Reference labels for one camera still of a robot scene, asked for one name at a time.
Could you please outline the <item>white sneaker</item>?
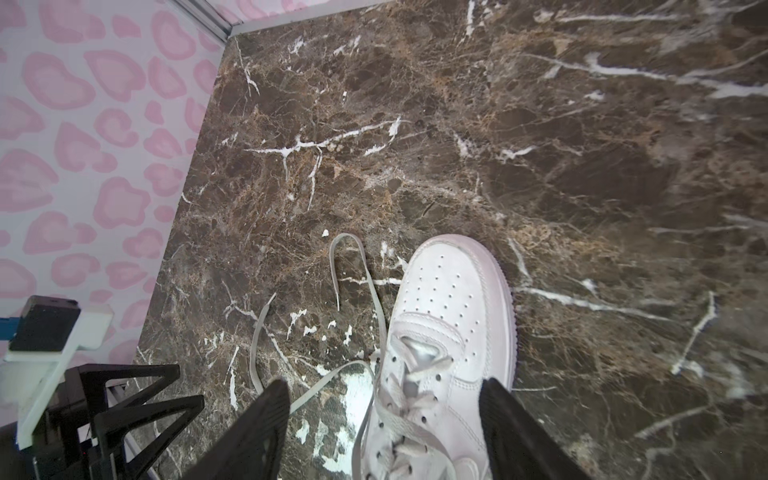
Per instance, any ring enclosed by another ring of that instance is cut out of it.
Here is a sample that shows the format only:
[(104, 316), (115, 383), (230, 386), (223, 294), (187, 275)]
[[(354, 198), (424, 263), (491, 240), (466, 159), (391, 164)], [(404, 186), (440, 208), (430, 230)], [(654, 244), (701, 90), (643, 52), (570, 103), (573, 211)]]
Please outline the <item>white sneaker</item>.
[(372, 405), (356, 440), (356, 479), (489, 479), (482, 383), (514, 382), (513, 296), (492, 253), (455, 234), (412, 256), (399, 287)]

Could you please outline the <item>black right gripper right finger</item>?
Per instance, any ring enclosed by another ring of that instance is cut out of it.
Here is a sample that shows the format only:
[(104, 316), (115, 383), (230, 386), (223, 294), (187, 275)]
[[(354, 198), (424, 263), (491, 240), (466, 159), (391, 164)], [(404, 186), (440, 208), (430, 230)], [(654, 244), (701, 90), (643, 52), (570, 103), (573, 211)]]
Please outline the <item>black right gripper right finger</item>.
[(494, 479), (589, 479), (497, 379), (483, 381), (479, 412)]

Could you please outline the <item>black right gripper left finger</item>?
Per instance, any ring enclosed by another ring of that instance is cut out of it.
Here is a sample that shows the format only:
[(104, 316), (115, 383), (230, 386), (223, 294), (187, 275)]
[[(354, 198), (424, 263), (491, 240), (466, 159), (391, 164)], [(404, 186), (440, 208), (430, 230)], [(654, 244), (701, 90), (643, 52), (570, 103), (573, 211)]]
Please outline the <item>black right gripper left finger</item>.
[(276, 479), (289, 415), (288, 385), (275, 380), (183, 478)]

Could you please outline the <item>white shoelace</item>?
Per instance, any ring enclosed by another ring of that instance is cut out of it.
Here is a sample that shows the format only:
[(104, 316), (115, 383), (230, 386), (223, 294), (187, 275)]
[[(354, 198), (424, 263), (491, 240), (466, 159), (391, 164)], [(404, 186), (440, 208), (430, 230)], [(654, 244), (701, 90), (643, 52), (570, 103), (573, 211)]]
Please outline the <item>white shoelace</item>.
[(292, 395), (280, 479), (350, 479), (353, 446), (363, 424), (381, 343), (385, 312), (362, 241), (341, 233), (328, 248), (334, 295), (290, 311), (287, 327), (266, 326), (270, 294), (259, 309), (230, 306), (245, 316), (241, 375), (230, 376), (229, 401), (243, 410), (265, 385), (285, 377)]

